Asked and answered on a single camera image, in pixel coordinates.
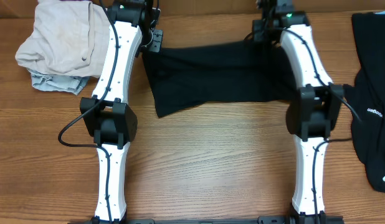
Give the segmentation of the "black t-shirt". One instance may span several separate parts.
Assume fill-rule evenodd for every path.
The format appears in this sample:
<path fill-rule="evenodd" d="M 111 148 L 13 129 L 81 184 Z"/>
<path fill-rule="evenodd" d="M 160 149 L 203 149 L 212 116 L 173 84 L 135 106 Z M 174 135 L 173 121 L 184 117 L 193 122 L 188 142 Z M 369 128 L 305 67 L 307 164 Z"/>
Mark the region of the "black t-shirt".
<path fill-rule="evenodd" d="M 292 101 L 295 79 L 285 51 L 232 42 L 143 52 L 143 64 L 162 118 L 207 102 Z"/>

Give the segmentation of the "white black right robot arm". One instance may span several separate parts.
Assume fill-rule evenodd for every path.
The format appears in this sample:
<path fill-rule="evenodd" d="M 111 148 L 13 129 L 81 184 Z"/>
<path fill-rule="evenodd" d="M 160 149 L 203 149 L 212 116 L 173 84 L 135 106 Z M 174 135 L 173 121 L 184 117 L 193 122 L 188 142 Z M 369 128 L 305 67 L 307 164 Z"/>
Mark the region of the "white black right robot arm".
<path fill-rule="evenodd" d="M 343 217 L 327 215 L 323 202 L 323 169 L 330 135 L 335 128 L 342 86 L 327 74 L 315 47 L 311 25 L 291 1 L 257 1 L 261 20 L 253 22 L 256 42 L 279 44 L 292 68 L 297 95 L 286 113 L 294 137 L 295 190 L 285 223 L 343 223 Z"/>

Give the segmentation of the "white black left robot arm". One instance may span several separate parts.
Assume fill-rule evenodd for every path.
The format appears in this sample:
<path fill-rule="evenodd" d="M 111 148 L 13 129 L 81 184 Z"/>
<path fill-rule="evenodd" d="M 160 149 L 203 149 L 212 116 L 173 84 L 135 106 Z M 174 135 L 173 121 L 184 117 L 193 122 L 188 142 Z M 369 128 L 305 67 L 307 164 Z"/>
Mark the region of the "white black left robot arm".
<path fill-rule="evenodd" d="M 125 167 L 137 117 L 128 104 L 128 87 L 141 50 L 159 51 L 162 31 L 155 28 L 160 9 L 153 1 L 114 1 L 107 54 L 100 79 L 80 111 L 99 159 L 98 202 L 90 223 L 125 223 Z"/>

